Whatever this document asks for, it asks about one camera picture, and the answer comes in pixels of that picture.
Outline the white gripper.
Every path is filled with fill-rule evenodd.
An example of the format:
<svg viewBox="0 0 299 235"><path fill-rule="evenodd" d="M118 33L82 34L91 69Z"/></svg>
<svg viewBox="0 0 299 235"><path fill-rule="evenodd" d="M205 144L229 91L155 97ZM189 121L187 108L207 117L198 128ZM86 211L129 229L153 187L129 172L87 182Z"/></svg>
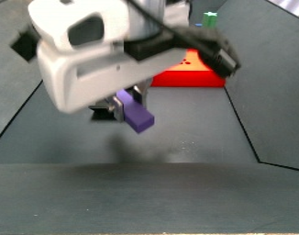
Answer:
<svg viewBox="0 0 299 235"><path fill-rule="evenodd" d="M125 105L114 94L134 86L134 100L146 106L147 79L179 63L186 51L127 0L34 0L28 13L40 35L40 74L58 110L72 113L108 97L108 111L123 122Z"/></svg>

